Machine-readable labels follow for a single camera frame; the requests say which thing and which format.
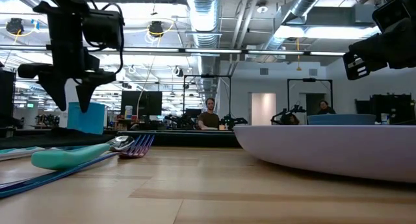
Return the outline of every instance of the ventilation duct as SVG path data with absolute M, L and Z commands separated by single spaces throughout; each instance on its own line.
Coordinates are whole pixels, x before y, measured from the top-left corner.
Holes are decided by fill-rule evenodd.
M 216 32 L 218 30 L 220 0 L 187 0 L 192 30 L 197 32 Z M 218 48 L 218 35 L 194 34 L 197 48 Z M 215 56 L 199 56 L 198 69 L 200 74 L 218 75 L 220 61 Z M 213 97 L 216 92 L 215 79 L 201 79 L 205 97 Z
M 278 26 L 282 23 L 290 21 L 295 18 L 301 18 L 307 15 L 307 13 L 315 6 L 319 0 L 293 0 L 290 3 L 288 10 L 284 10 L 283 7 L 279 8 L 278 18 L 276 19 Z M 285 38 L 276 37 L 276 32 L 270 37 L 268 42 L 263 46 L 265 50 L 278 50 Z M 269 56 L 259 56 L 255 60 L 256 62 L 264 62 Z

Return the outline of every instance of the wood grain surface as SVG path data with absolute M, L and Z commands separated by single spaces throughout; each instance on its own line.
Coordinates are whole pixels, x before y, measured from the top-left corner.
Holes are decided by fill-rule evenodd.
M 47 170 L 0 162 L 0 182 Z M 1 223 L 416 223 L 416 185 L 269 164 L 241 149 L 155 148 L 0 200 Z

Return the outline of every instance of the large white bowl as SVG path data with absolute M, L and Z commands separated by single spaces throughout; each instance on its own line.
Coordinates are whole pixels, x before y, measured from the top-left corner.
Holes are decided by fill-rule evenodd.
M 416 126 L 236 126 L 267 162 L 336 175 L 416 182 Z

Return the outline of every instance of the metal frame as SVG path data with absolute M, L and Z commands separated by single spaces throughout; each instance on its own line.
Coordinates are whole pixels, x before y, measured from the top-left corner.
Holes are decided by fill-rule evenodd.
M 183 103 L 182 103 L 182 113 L 185 113 L 185 85 L 187 77 L 201 77 L 206 79 L 213 79 L 213 78 L 222 78 L 227 77 L 229 79 L 229 99 L 228 99 L 228 114 L 231 116 L 231 75 L 184 75 L 183 76 Z
M 0 45 L 0 50 L 13 51 L 42 51 L 47 52 L 45 45 Z M 117 54 L 118 51 L 113 49 L 104 49 L 102 51 L 92 52 L 95 55 L 100 54 Z M 198 48 L 163 48 L 163 47 L 125 47 L 123 53 L 126 55 L 299 55 L 299 56 L 332 56 L 342 57 L 344 52 L 322 52 L 322 51 L 295 51 L 295 50 L 257 50 L 257 49 L 198 49 Z
M 291 109 L 291 81 L 302 81 L 302 82 L 317 82 L 317 81 L 327 81 L 330 83 L 330 92 L 331 92 L 331 107 L 333 108 L 333 91 L 332 91 L 332 80 L 331 79 L 315 79 L 315 78 L 306 78 L 306 79 L 287 79 L 287 110 Z

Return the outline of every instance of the person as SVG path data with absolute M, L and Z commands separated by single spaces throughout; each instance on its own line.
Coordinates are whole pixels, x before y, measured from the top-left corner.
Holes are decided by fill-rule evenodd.
M 198 126 L 201 130 L 218 129 L 220 118 L 214 114 L 215 99 L 212 97 L 205 101 L 207 111 L 198 116 Z
M 289 115 L 289 121 L 290 125 L 299 125 L 299 119 L 294 114 Z
M 333 108 L 328 105 L 328 102 L 322 100 L 319 103 L 320 110 L 318 114 L 336 114 Z

